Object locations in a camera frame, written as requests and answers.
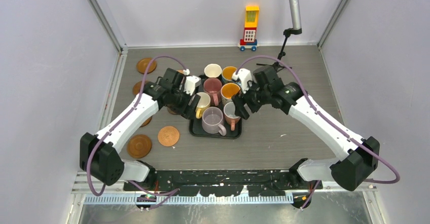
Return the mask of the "dark walnut round coaster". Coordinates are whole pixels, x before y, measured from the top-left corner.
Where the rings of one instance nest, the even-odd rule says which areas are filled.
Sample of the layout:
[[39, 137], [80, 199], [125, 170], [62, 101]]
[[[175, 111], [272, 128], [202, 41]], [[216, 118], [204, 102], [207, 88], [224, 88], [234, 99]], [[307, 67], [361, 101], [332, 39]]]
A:
[[179, 108], [174, 104], [169, 104], [166, 106], [166, 108], [167, 108], [168, 112], [172, 115], [180, 115], [181, 114], [181, 112], [179, 111]]

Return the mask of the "yellow mug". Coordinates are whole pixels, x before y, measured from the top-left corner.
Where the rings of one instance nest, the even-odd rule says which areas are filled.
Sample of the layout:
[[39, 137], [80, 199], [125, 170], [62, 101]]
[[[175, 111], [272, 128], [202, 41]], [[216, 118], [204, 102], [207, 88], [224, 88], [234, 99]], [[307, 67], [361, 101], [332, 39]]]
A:
[[198, 96], [200, 96], [199, 102], [196, 106], [196, 114], [195, 117], [197, 119], [202, 118], [203, 113], [206, 109], [208, 109], [211, 105], [211, 98], [210, 96], [205, 92], [199, 92], [197, 93]]

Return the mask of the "black plastic tray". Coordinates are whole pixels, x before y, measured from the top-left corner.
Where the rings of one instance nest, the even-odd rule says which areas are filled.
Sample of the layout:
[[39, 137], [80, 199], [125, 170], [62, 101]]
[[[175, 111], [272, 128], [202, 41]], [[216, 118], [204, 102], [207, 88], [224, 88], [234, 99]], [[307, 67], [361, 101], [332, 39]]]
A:
[[241, 135], [241, 117], [235, 114], [235, 105], [224, 92], [238, 92], [239, 87], [233, 83], [224, 85], [218, 78], [204, 75], [197, 88], [199, 102], [189, 121], [189, 132], [193, 136], [235, 139]]

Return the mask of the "dusty pink mug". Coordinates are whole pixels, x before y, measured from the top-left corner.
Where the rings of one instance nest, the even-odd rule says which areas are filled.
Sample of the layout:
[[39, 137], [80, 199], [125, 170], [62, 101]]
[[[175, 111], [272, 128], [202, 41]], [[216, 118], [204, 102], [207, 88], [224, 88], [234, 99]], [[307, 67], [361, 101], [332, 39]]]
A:
[[204, 81], [203, 89], [210, 96], [212, 106], [219, 106], [222, 86], [222, 82], [217, 78], [208, 78]]

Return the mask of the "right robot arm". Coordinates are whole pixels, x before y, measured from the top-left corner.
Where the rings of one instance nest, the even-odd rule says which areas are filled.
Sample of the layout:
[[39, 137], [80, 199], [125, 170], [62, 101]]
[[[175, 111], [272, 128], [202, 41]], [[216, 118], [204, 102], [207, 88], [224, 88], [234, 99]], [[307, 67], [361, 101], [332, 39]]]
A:
[[232, 97], [235, 114], [249, 118], [248, 109], [256, 113], [271, 105], [296, 119], [318, 136], [335, 154], [332, 159], [301, 159], [289, 171], [290, 184], [302, 189], [310, 181], [335, 181], [354, 191], [378, 166], [380, 143], [374, 137], [364, 139], [316, 105], [313, 98], [297, 83], [284, 84], [275, 69], [266, 65], [250, 72], [241, 68], [232, 76], [241, 91]]

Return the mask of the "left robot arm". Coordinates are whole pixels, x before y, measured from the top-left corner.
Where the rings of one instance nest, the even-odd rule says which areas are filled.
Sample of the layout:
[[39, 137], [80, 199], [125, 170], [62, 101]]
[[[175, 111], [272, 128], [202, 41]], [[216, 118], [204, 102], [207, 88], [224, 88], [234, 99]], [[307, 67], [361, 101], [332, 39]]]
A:
[[146, 82], [143, 92], [111, 123], [95, 134], [80, 139], [80, 168], [89, 178], [95, 177], [111, 186], [119, 180], [132, 180], [144, 191], [155, 186], [156, 178], [149, 165], [137, 160], [123, 160], [119, 153], [135, 131], [163, 107], [190, 120], [195, 116], [199, 96], [195, 93], [201, 78], [167, 69], [155, 82]]

